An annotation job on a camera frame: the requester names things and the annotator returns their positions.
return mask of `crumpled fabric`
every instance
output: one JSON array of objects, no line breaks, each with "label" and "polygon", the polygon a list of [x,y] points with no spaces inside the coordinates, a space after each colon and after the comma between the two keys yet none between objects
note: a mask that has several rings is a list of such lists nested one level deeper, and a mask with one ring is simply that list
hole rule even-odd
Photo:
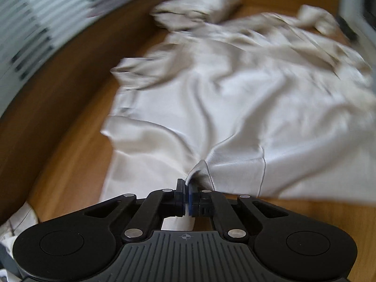
[{"label": "crumpled fabric", "polygon": [[[13,258],[13,244],[27,228],[38,224],[38,218],[28,203],[14,213],[4,224],[0,226],[0,243],[6,248],[8,254]],[[21,279],[11,272],[0,269],[0,279],[4,282],[20,282]]]},{"label": "crumpled fabric", "polygon": [[123,59],[102,128],[115,150],[101,200],[143,198],[183,178],[231,194],[374,203],[371,69],[301,27],[336,28],[303,6],[298,18],[174,32],[145,57]]},{"label": "crumpled fabric", "polygon": [[168,0],[152,11],[155,21],[169,31],[188,30],[219,23],[240,5],[240,0]]}]

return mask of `round metal bolt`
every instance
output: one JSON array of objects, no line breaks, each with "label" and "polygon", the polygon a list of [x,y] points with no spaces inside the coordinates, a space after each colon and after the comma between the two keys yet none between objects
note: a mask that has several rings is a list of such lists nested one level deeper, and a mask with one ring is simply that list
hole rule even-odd
[{"label": "round metal bolt", "polygon": [[247,235],[247,233],[241,229],[231,229],[227,234],[232,238],[243,238]]},{"label": "round metal bolt", "polygon": [[125,235],[127,238],[138,238],[138,237],[140,237],[142,234],[143,234],[142,230],[140,230],[140,229],[136,229],[136,228],[128,229],[128,230],[125,230],[125,232],[124,232],[124,235]]}]

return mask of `black object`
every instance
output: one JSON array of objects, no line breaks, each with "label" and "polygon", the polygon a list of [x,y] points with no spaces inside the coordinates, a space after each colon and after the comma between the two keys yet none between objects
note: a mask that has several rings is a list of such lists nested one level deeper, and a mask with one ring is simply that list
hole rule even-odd
[{"label": "black object", "polygon": [[[209,216],[214,231],[161,231]],[[25,230],[13,254],[25,281],[345,282],[356,245],[344,231],[273,204],[187,188],[125,194]]]}]

